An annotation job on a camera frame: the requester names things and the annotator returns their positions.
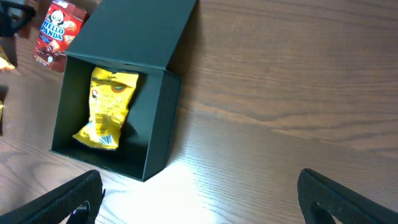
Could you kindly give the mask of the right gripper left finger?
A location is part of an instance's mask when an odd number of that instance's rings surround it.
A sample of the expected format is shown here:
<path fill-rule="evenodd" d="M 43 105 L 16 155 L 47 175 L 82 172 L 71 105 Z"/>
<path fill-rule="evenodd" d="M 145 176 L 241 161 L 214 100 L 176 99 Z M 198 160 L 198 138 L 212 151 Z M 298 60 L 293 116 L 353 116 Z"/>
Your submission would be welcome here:
<path fill-rule="evenodd" d="M 94 223 L 105 195 L 100 173 L 89 170 L 1 215 L 1 223 Z"/>

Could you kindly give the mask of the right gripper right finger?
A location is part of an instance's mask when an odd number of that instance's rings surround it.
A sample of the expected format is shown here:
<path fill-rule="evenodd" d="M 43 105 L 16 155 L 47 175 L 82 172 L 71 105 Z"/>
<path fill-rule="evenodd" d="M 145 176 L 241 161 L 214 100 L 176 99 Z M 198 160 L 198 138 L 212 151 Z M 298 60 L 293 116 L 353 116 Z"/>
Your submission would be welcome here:
<path fill-rule="evenodd" d="M 312 169 L 303 169 L 297 181 L 298 202 L 306 224 L 395 224 L 394 212 Z"/>

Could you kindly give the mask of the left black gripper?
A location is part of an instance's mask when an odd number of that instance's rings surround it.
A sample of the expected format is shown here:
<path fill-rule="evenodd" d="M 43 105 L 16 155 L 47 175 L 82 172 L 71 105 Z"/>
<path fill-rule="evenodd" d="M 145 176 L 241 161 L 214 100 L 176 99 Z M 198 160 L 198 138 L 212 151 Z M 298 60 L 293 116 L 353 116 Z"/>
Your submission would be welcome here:
<path fill-rule="evenodd" d="M 1 0 L 1 37 L 13 37 L 35 17 L 26 1 Z"/>

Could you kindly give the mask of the red Hello Panda box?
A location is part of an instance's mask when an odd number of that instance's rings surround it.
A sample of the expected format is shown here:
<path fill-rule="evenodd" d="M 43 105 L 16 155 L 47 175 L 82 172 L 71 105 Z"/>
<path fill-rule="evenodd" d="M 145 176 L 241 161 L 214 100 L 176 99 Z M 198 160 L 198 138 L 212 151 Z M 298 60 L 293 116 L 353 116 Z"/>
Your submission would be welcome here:
<path fill-rule="evenodd" d="M 89 18 L 86 10 L 66 1 L 54 0 L 40 26 L 32 59 L 56 72 L 64 72 L 66 49 Z"/>

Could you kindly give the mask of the black cardboard box with lid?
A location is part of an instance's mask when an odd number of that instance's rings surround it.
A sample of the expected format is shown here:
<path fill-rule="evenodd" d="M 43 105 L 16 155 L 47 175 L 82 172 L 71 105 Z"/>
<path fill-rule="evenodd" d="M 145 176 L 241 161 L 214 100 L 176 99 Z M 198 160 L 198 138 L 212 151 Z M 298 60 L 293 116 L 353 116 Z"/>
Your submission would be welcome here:
<path fill-rule="evenodd" d="M 67 49 L 53 152 L 141 181 L 164 169 L 181 86 L 167 67 L 195 5 L 98 5 Z"/>

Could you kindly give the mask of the yellow Hacks candy bag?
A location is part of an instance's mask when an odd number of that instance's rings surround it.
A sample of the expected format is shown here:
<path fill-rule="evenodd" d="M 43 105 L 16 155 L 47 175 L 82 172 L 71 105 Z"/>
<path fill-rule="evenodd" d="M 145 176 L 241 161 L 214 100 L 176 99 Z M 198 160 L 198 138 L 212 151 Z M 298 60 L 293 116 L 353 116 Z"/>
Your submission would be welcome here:
<path fill-rule="evenodd" d="M 88 123 L 73 138 L 88 147 L 116 150 L 138 78 L 137 73 L 96 67 L 91 74 Z"/>

